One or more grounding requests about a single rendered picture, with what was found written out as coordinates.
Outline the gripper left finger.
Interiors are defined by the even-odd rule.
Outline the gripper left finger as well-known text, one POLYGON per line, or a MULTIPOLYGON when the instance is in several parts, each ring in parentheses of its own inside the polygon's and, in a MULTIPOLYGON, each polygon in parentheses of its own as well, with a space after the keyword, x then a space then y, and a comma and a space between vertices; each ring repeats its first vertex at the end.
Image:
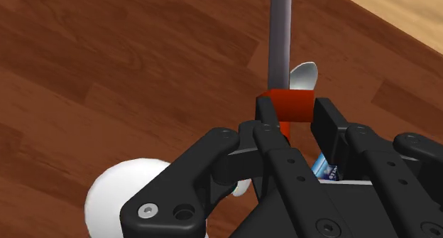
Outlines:
POLYGON ((346 223, 302 154, 280 132, 269 97, 256 100, 251 130, 213 128, 139 190, 120 211, 124 238, 204 238, 205 220, 239 180, 260 177, 261 201, 278 193, 264 227, 287 217, 297 238, 346 238, 346 223))

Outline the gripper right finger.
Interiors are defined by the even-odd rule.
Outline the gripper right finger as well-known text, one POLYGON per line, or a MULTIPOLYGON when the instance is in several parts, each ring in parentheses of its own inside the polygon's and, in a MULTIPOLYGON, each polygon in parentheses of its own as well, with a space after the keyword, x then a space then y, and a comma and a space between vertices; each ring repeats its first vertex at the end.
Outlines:
POLYGON ((369 178, 399 238, 443 238, 443 212, 391 141, 348 122, 328 98, 316 98, 311 132, 343 179, 369 178))

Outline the red box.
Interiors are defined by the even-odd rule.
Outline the red box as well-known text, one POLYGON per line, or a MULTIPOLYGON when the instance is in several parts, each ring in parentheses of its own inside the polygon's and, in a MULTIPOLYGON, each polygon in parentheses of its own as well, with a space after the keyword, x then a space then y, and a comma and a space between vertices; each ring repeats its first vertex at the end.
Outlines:
POLYGON ((314 90, 271 89, 259 97, 270 97, 280 130, 287 139, 290 139, 290 122, 311 122, 313 119, 314 90))

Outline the blue printed packet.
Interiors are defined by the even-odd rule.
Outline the blue printed packet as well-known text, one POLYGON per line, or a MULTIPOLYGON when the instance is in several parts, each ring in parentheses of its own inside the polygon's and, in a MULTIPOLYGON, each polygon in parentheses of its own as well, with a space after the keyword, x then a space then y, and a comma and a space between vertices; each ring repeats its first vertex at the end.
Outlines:
POLYGON ((336 165, 328 164, 323 153, 319 155, 312 166, 312 172, 318 179, 338 181, 338 170, 336 165))

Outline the white round object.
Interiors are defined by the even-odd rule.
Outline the white round object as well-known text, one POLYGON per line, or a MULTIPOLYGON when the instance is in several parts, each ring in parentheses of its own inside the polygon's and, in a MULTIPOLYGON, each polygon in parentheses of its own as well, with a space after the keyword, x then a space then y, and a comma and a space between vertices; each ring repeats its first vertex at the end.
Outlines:
POLYGON ((218 177, 216 152, 184 153, 172 163, 137 158, 105 170, 84 204, 90 238, 208 238, 206 219, 229 193, 243 195, 251 181, 245 170, 218 177))

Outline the silver spoon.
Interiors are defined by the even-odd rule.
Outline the silver spoon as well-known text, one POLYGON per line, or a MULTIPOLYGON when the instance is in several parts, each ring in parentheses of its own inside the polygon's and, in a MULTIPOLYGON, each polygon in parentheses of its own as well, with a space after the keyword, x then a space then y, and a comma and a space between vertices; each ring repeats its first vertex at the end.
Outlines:
POLYGON ((299 64, 290 71, 290 90, 314 90, 318 78, 317 65, 314 62, 299 64))

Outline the grey round pole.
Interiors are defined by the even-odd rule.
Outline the grey round pole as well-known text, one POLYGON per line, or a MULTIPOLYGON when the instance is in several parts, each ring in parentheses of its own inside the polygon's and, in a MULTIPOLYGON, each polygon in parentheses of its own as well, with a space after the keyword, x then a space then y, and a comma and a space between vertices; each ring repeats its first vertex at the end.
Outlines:
POLYGON ((268 89, 287 89, 290 71, 292 0, 270 0, 268 89))

